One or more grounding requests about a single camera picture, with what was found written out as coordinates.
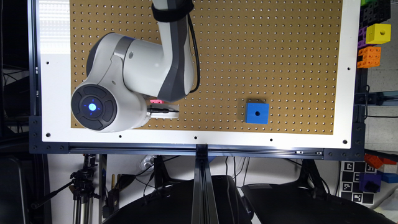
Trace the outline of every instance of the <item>green block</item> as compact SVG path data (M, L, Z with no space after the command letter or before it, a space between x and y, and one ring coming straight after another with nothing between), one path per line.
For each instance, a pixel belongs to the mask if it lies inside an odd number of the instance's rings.
M375 2L377 0L361 0L361 6L366 6L370 2Z

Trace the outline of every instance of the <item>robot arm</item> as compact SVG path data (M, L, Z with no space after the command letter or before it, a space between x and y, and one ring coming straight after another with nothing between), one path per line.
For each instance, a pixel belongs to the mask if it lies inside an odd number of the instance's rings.
M168 11L183 3L154 0L153 6ZM162 45L115 33L95 44L88 57L88 78L72 95L72 112L79 123L94 131L115 132L141 127L151 117L178 117L178 106L150 105L147 97L174 102L191 90L187 15L159 22L159 32Z

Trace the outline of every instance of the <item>white frame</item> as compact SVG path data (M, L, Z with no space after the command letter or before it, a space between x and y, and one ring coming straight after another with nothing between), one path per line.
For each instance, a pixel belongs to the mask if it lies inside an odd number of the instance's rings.
M67 11L59 11L59 9L66 8ZM220 144L272 146L283 149L292 147L350 148L359 8L360 0L343 1L335 121L332 135L138 129L119 133L97 133L89 129L71 128L70 126L69 2L40 0L38 33L40 34L39 63L42 85L42 140L51 142Z

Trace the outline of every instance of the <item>blue led light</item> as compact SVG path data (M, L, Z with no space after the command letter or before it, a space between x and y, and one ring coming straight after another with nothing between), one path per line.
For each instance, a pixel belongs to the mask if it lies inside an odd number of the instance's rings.
M91 111L94 111L95 109L97 109L97 106L94 103L90 103L88 105L88 109L90 109Z

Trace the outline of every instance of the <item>brown pegboard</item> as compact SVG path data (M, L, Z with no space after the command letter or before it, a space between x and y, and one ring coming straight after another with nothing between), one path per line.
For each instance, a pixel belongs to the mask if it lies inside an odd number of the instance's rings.
M72 89L109 32L160 44L152 2L70 2ZM179 119L144 129L333 134L342 1L194 1L201 86ZM270 104L269 124L246 124L247 102ZM72 116L72 127L80 128Z

